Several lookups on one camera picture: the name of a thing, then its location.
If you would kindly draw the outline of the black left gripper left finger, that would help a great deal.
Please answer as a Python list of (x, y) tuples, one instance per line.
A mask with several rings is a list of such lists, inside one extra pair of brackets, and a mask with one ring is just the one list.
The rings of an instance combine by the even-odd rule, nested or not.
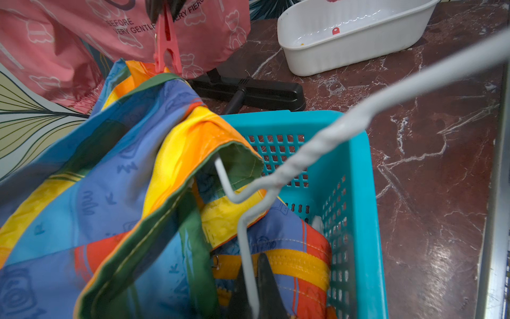
[(235, 283), (235, 289), (232, 292), (232, 296), (228, 304), (227, 318), (228, 319), (249, 318), (249, 302), (242, 268), (238, 273)]

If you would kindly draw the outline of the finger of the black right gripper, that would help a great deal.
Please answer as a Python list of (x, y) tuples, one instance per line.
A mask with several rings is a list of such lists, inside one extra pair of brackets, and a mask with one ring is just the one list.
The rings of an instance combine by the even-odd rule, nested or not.
[(183, 9), (186, 0), (169, 0), (169, 10), (172, 16), (178, 16)]
[(165, 1), (145, 0), (146, 13), (151, 23), (156, 23), (160, 13), (164, 10)]

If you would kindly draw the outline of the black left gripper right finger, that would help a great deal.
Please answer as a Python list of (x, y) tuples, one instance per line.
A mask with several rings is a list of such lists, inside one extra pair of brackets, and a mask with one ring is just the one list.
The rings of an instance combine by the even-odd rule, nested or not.
[(260, 301), (260, 319), (287, 319), (288, 313), (280, 296), (276, 279), (272, 272), (270, 261), (265, 253), (261, 253), (257, 260), (257, 289)]

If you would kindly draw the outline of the red clothespin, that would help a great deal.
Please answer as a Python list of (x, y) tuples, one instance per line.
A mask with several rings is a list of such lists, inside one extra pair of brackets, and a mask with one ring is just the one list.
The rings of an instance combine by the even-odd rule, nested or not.
[(173, 73), (182, 75), (177, 35), (168, 9), (168, 5), (163, 2), (155, 25), (155, 70), (157, 73), (164, 73), (168, 68)]

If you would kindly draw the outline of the pink hooded jacket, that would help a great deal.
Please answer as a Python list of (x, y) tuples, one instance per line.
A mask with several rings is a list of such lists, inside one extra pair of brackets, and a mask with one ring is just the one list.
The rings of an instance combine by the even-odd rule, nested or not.
[[(250, 32), (247, 1), (186, 1), (174, 22), (183, 78), (217, 68)], [(143, 1), (2, 1), (1, 64), (34, 93), (86, 114), (104, 85), (90, 53), (152, 62)]]

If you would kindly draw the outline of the rainbow striped jacket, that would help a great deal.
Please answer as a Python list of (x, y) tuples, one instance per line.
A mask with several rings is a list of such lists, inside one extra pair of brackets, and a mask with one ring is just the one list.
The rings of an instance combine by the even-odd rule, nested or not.
[(114, 64), (93, 115), (1, 183), (2, 318), (227, 318), (263, 173), (191, 86)]

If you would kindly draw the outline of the white wire hanger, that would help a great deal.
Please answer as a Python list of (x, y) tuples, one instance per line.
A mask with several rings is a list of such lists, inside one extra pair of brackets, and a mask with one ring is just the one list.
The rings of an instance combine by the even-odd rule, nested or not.
[(255, 179), (239, 194), (236, 194), (232, 189), (222, 160), (220, 157), (215, 158), (215, 167), (220, 183), (232, 203), (241, 204), (259, 190), (267, 192), (260, 203), (251, 207), (240, 217), (237, 226), (244, 287), (252, 318), (260, 316), (262, 310), (260, 298), (264, 293), (257, 287), (247, 229), (249, 223), (270, 208), (283, 186), (301, 171), (316, 163), (322, 156), (366, 130), (372, 119), (382, 111), (507, 60), (509, 60), (509, 29), (372, 94), (333, 124), (320, 130), (273, 174)]

